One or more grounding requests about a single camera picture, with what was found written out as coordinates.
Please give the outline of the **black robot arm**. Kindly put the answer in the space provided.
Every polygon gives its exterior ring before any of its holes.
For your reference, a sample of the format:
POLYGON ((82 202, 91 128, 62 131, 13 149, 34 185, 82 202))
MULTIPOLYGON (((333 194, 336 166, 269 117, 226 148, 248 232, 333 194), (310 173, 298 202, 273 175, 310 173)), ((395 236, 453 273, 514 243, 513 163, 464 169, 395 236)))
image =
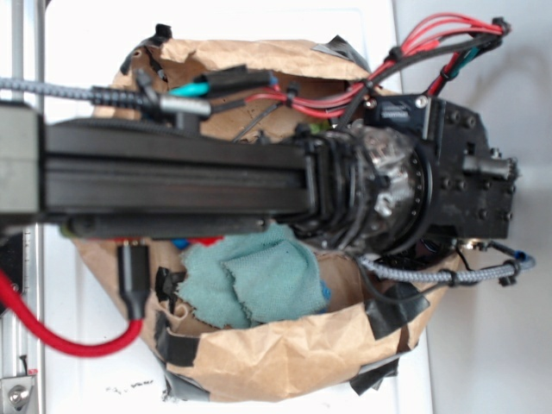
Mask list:
POLYGON ((506 238, 517 177, 477 113, 426 96, 375 97, 346 128, 255 144, 111 118, 46 125, 1 105, 2 231, 168 240, 278 222, 316 248, 391 254, 506 238))

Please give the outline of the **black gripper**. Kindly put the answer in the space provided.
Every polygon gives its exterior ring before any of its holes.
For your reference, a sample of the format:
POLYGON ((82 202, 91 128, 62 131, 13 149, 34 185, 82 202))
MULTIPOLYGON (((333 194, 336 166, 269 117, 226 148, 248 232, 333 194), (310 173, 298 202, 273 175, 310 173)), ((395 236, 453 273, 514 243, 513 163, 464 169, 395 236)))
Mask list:
POLYGON ((408 135, 432 167, 435 190, 423 235, 505 239, 512 219, 518 164, 488 143, 480 115, 438 97, 376 97, 365 122, 408 135))

